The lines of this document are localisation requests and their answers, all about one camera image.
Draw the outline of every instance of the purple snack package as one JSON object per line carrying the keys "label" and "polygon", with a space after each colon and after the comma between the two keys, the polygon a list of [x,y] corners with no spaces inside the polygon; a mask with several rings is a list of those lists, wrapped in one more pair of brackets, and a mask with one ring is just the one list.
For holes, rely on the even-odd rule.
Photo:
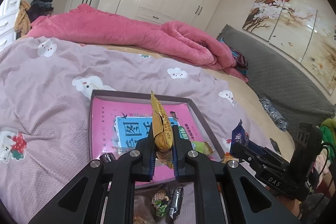
{"label": "purple snack package", "polygon": [[230,154],[231,148],[234,143],[241,143],[245,147],[249,146],[249,135],[245,132],[245,129],[242,126],[242,121],[238,123],[235,129],[232,130],[232,139],[231,139],[231,146],[230,146]]}

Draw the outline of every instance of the flower painting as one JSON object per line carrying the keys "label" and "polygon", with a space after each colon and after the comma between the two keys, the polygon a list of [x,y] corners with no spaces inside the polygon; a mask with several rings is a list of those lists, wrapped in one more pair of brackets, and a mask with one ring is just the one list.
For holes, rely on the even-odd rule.
{"label": "flower painting", "polygon": [[329,94],[336,88],[336,17],[317,14],[302,65],[326,88]]}
{"label": "flower painting", "polygon": [[243,25],[243,29],[269,40],[283,5],[290,0],[256,0]]}
{"label": "flower painting", "polygon": [[317,10],[299,1],[284,2],[270,44],[301,62],[313,32]]}
{"label": "flower painting", "polygon": [[301,0],[256,0],[243,25],[309,71],[332,94],[336,89],[336,16]]}

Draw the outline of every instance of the pink blanket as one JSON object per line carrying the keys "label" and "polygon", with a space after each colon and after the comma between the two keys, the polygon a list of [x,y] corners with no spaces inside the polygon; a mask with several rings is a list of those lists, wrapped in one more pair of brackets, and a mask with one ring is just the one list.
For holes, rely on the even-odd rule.
{"label": "pink blanket", "polygon": [[245,82],[234,66],[227,45],[207,33],[179,21],[156,25],[102,12],[81,4],[68,13],[41,16],[32,24],[28,37],[56,37],[61,40],[99,45],[136,46],[182,62],[223,70]]}

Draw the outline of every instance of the metal screw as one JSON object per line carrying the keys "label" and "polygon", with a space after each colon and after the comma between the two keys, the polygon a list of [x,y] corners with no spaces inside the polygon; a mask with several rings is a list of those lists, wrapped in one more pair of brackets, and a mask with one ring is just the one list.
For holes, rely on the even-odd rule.
{"label": "metal screw", "polygon": [[198,156],[198,152],[195,151],[195,150],[190,150],[190,151],[188,152],[188,156],[189,156],[189,157],[192,157],[192,158],[195,158],[195,157]]}
{"label": "metal screw", "polygon": [[100,165],[100,161],[98,161],[98,160],[93,160],[91,163],[90,163],[90,166],[92,167],[92,168],[96,168],[96,167],[98,167]]}
{"label": "metal screw", "polygon": [[129,154],[130,154],[131,157],[137,157],[137,156],[140,155],[140,151],[132,150]]}
{"label": "metal screw", "polygon": [[227,164],[231,167],[231,168],[237,168],[238,167],[238,162],[236,160],[229,160],[227,162]]}

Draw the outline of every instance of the gray headboard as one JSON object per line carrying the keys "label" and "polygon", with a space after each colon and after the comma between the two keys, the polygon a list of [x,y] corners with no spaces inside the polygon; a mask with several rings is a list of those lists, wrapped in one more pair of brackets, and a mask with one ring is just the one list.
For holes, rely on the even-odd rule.
{"label": "gray headboard", "polygon": [[288,121],[296,138],[301,122],[320,125],[334,117],[334,107],[319,88],[294,64],[256,39],[226,25],[219,34],[225,43],[248,61],[248,85],[267,97]]}

